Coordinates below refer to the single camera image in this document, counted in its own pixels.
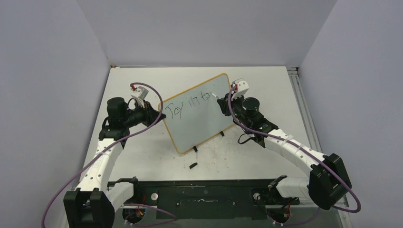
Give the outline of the yellow framed whiteboard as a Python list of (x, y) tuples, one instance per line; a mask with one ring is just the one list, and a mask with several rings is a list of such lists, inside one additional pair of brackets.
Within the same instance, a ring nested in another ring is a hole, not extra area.
[(178, 154), (187, 153), (233, 126), (232, 118), (222, 114), (217, 99), (211, 95), (223, 97), (229, 90), (229, 76), (223, 73), (158, 105), (166, 115), (163, 122)]

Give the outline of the black marker cap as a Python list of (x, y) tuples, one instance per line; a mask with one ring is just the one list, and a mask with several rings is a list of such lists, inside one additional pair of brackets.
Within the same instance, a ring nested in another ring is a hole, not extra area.
[(198, 163), (195, 162), (195, 163), (193, 163), (193, 164), (191, 164), (191, 165), (189, 166), (189, 169), (192, 169), (192, 168), (194, 168), (194, 167), (197, 166), (197, 165), (198, 165)]

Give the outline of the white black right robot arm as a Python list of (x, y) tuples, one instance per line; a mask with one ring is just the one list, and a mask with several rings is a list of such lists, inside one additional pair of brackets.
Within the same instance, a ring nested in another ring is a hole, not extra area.
[(250, 140), (271, 150), (298, 167), (304, 178), (283, 175), (268, 185), (269, 198), (274, 203), (286, 199), (308, 199), (319, 208), (337, 208), (337, 203), (351, 191), (352, 185), (343, 160), (336, 154), (325, 155), (312, 150), (285, 133), (259, 111), (256, 98), (243, 96), (216, 100), (224, 116), (242, 128)]

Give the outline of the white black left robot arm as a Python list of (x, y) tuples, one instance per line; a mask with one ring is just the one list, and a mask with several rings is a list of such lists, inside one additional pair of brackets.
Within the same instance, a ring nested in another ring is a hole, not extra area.
[(122, 97), (107, 101), (107, 117), (102, 123), (94, 158), (85, 167), (85, 175), (73, 191), (63, 198), (67, 223), (71, 228), (111, 228), (115, 212), (127, 201), (137, 204), (142, 197), (134, 186), (136, 179), (107, 193), (107, 185), (118, 156), (131, 136), (130, 128), (143, 124), (146, 129), (166, 118), (148, 101), (136, 102), (134, 109)]

